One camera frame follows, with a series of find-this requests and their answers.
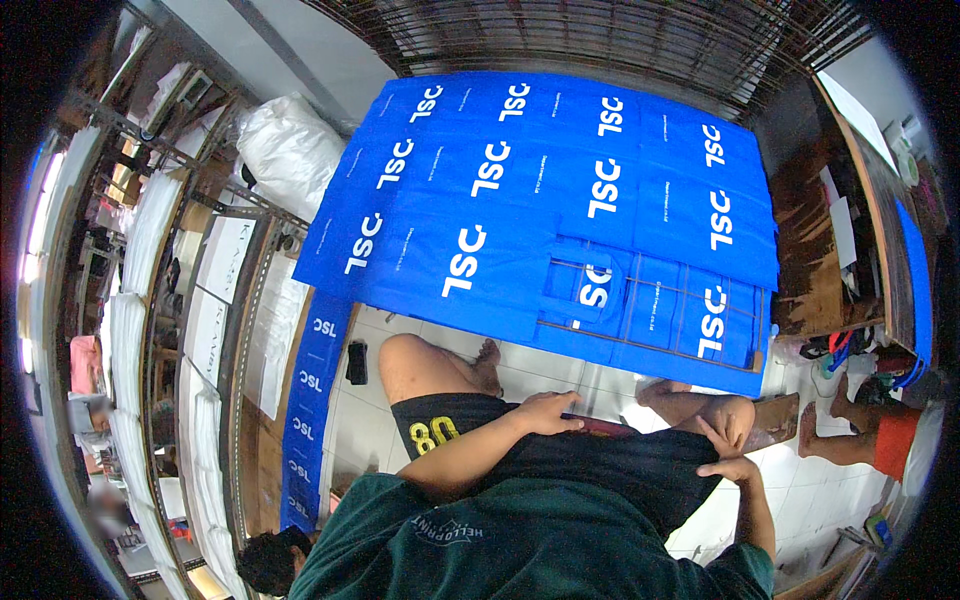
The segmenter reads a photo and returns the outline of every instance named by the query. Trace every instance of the yellow number 08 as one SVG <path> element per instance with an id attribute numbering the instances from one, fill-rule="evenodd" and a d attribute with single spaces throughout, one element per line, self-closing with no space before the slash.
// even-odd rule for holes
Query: yellow number 08
<path id="1" fill-rule="evenodd" d="M 450 436 L 449 438 L 444 435 L 440 427 L 441 425 L 446 428 L 446 433 Z M 410 439 L 417 445 L 417 452 L 420 453 L 420 456 L 437 447 L 437 444 L 443 444 L 448 440 L 460 436 L 460 434 L 457 433 L 457 428 L 453 426 L 453 421 L 450 420 L 450 417 L 436 417 L 432 419 L 432 421 L 430 421 L 430 429 L 433 430 L 433 437 L 437 439 L 436 442 L 430 438 L 430 431 L 426 428 L 425 424 L 414 423 L 410 425 Z"/>

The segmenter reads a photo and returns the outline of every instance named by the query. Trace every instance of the black hair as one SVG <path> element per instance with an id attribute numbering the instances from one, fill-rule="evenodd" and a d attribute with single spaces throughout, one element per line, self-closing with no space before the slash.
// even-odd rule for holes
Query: black hair
<path id="1" fill-rule="evenodd" d="M 271 596 L 285 596 L 294 583 L 294 555 L 290 542 L 273 532 L 247 540 L 236 557 L 237 575 L 251 588 Z"/>

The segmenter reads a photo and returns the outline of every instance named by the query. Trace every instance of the blue non-woven bag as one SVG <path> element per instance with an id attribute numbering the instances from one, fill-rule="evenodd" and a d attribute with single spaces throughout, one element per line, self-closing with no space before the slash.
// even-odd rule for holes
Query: blue non-woven bag
<path id="1" fill-rule="evenodd" d="M 429 114 L 411 122 L 411 112 Z M 708 146 L 717 136 L 722 155 Z M 742 153 L 752 154 L 728 160 Z M 351 139 L 295 276 L 434 323 L 754 394 L 769 327 L 762 288 L 777 278 L 758 165 L 749 132 L 611 85 L 399 80 Z M 464 231 L 469 248 L 485 233 L 484 247 L 465 252 Z M 714 250 L 712 232 L 732 242 Z M 716 286 L 721 315 L 704 302 Z"/>

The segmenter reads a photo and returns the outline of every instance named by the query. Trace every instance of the white tiled floor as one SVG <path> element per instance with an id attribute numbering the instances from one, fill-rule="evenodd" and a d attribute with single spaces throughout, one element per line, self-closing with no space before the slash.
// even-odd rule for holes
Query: white tiled floor
<path id="1" fill-rule="evenodd" d="M 387 316 L 384 311 L 364 307 L 350 333 L 351 340 L 368 344 L 369 382 L 350 385 L 343 377 L 346 359 L 341 361 L 324 435 L 321 497 L 335 474 L 359 474 L 370 466 L 397 472 L 409 463 L 380 383 L 377 357 L 384 340 L 395 333 L 415 333 L 465 358 L 474 356 L 483 342 L 481 336 L 401 316 L 387 323 Z M 515 344 L 498 345 L 501 364 L 497 371 L 508 401 L 519 402 L 548 390 L 576 390 L 584 398 L 582 405 L 572 409 L 577 414 L 611 421 L 619 421 L 622 415 L 642 433 L 667 426 L 651 409 L 634 402 L 633 373 Z M 644 384 L 654 381 L 640 379 Z M 824 380 L 809 365 L 783 365 L 771 359 L 762 392 L 765 396 L 799 392 L 801 412 L 808 402 L 816 402 L 819 435 L 850 435 L 846 420 L 828 415 L 838 381 L 838 376 Z M 821 547 L 829 549 L 838 527 L 859 529 L 880 499 L 886 480 L 866 465 L 838 467 L 819 457 L 801 459 L 796 438 L 750 456 L 760 466 L 776 524 L 778 564 L 806 560 Z M 723 482 L 684 527 L 674 532 L 667 550 L 676 558 L 692 558 L 701 564 L 715 558 L 732 543 L 738 501 L 739 490 Z"/>

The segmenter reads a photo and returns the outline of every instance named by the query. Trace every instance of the leg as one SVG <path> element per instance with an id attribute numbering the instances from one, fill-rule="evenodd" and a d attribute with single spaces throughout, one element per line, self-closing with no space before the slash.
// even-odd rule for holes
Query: leg
<path id="1" fill-rule="evenodd" d="M 657 383 L 636 390 L 636 403 L 648 406 L 671 427 L 689 419 L 697 413 L 711 398 L 707 394 L 695 394 L 689 391 L 685 383 L 663 379 Z"/>
<path id="2" fill-rule="evenodd" d="M 696 420 L 697 417 L 702 417 L 717 433 L 726 435 L 731 444 L 737 448 L 742 448 L 747 442 L 750 430 L 754 427 L 756 410 L 753 401 L 744 396 L 712 396 L 709 394 L 697 396 L 706 396 L 708 399 L 696 413 L 677 423 L 671 429 L 703 435 L 703 429 Z"/>
<path id="3" fill-rule="evenodd" d="M 500 391 L 496 377 L 499 362 L 500 351 L 490 339 L 484 342 L 476 363 L 470 365 L 449 350 L 402 333 L 388 339 L 380 349 L 380 379 L 391 404 L 431 394 L 496 396 Z"/>
<path id="4" fill-rule="evenodd" d="M 835 465 L 844 467 L 857 463 L 874 464 L 876 433 L 863 433 L 856 436 L 833 436 L 821 438 L 817 435 L 817 409 L 813 402 L 806 405 L 800 417 L 800 447 L 798 454 L 802 458 L 819 456 Z"/>
<path id="5" fill-rule="evenodd" d="M 905 413 L 903 405 L 865 406 L 854 404 L 847 400 L 847 374 L 840 377 L 837 395 L 830 404 L 830 416 L 842 417 L 853 423 L 863 433 L 876 433 L 880 427 L 880 419 L 886 415 L 896 416 Z"/>

